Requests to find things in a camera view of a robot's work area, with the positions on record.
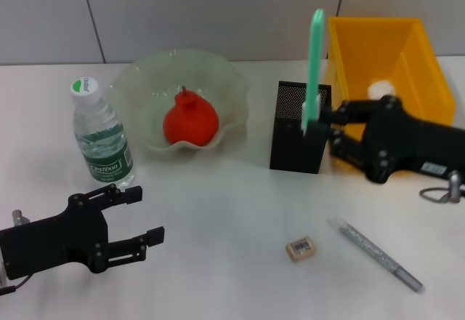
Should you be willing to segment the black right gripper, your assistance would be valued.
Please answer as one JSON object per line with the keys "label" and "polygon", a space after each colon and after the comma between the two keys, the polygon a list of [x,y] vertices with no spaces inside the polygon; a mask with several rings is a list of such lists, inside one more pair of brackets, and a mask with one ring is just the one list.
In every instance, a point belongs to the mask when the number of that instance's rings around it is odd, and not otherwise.
{"label": "black right gripper", "polygon": [[[329,124],[366,124],[362,145]],[[319,170],[326,144],[330,155],[357,169],[375,183],[385,183],[396,171],[407,170],[446,179],[464,174],[464,130],[417,119],[399,98],[345,100],[337,110],[320,108],[319,121],[303,131],[309,170]]]}

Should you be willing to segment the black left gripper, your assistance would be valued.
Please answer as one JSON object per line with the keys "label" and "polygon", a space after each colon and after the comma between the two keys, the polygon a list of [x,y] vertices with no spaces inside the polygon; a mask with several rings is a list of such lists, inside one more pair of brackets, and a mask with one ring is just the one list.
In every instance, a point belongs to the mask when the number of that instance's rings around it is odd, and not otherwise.
{"label": "black left gripper", "polygon": [[92,272],[145,261],[149,247],[162,244],[163,226],[131,239],[108,243],[102,211],[142,200],[142,187],[121,190],[112,183],[70,196],[58,215],[1,231],[1,256],[8,279],[15,280],[66,263],[81,263]]}

